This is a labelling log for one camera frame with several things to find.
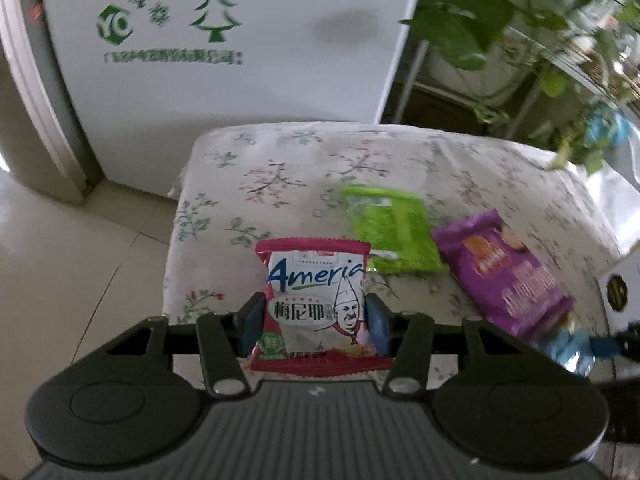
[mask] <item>red and white snack package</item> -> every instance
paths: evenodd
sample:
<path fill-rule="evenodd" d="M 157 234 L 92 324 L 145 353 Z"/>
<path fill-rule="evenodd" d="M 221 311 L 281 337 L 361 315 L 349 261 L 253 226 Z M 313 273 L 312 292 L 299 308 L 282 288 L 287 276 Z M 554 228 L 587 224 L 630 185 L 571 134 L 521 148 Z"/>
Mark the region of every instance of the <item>red and white snack package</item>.
<path fill-rule="evenodd" d="M 366 242 L 328 238 L 257 243 L 268 268 L 267 309 L 251 370 L 328 377 L 390 368 L 367 327 L 369 250 Z"/>

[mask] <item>beige floor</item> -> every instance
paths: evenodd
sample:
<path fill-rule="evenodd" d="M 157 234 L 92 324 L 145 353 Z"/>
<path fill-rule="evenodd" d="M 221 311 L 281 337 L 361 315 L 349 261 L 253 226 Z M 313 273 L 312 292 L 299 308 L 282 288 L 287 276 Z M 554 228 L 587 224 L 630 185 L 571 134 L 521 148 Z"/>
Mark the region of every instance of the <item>beige floor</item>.
<path fill-rule="evenodd" d="M 161 312 L 175 207 L 107 181 L 64 205 L 0 171 L 0 476 L 38 463 L 22 422 L 34 388 Z"/>

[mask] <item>chef illustration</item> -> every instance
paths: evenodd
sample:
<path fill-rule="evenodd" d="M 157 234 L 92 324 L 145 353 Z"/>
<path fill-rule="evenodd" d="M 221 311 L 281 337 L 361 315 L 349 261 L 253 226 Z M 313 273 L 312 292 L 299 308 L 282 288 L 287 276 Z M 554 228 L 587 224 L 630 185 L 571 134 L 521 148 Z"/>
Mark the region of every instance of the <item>chef illustration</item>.
<path fill-rule="evenodd" d="M 334 319 L 334 324 L 329 328 L 351 338 L 352 345 L 357 344 L 358 331 L 363 325 L 360 320 L 360 300 L 346 275 L 341 277 L 338 283 L 334 301 Z"/>

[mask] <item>green plant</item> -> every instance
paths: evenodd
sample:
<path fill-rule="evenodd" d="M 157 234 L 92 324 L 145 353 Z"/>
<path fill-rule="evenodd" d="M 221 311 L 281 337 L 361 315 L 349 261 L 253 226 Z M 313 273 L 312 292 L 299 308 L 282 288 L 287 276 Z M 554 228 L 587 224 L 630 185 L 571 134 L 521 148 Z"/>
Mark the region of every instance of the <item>green plant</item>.
<path fill-rule="evenodd" d="M 418 0 L 412 19 L 401 23 L 409 25 L 414 36 L 429 41 L 456 69 L 476 100 L 478 120 L 493 123 L 508 119 L 506 113 L 496 111 L 495 103 L 531 73 L 546 95 L 561 96 L 572 80 L 549 60 L 563 51 L 580 50 L 584 44 L 593 44 L 591 63 L 597 66 L 599 76 L 592 79 L 602 91 L 600 100 L 615 108 L 634 95 L 637 88 L 631 79 L 618 75 L 620 66 L 616 63 L 624 47 L 623 27 L 640 30 L 640 0 L 598 3 L 615 10 L 615 27 L 601 28 L 589 19 L 598 5 L 594 0 Z M 495 57 L 496 53 L 514 69 L 513 75 L 491 93 L 484 89 L 474 92 L 465 74 L 484 70 L 490 55 Z M 610 136 L 592 142 L 586 135 L 586 121 L 597 106 L 593 102 L 585 106 L 578 118 L 561 128 L 543 125 L 532 134 L 530 144 L 558 151 L 551 169 L 563 167 L 569 160 L 584 164 L 589 172 L 602 166 L 602 151 L 609 146 Z"/>

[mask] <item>white panel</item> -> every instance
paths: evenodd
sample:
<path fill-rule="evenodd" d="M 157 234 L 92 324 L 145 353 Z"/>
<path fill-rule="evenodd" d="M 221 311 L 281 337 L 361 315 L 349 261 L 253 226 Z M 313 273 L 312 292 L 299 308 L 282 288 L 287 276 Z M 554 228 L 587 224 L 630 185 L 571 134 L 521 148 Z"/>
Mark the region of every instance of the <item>white panel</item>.
<path fill-rule="evenodd" d="M 415 0 L 228 0 L 242 25 L 221 43 L 191 25 L 204 1 L 138 9 L 129 0 L 45 0 L 72 101 L 110 179 L 165 193 L 195 137 L 216 126 L 379 120 L 406 34 L 398 21 Z M 148 12 L 156 2 L 169 7 L 162 27 Z M 130 12 L 132 33 L 119 46 L 98 34 L 109 5 Z M 210 0 L 203 25 L 222 25 L 224 9 Z M 172 48 L 241 52 L 242 64 L 116 63 L 110 54 Z"/>

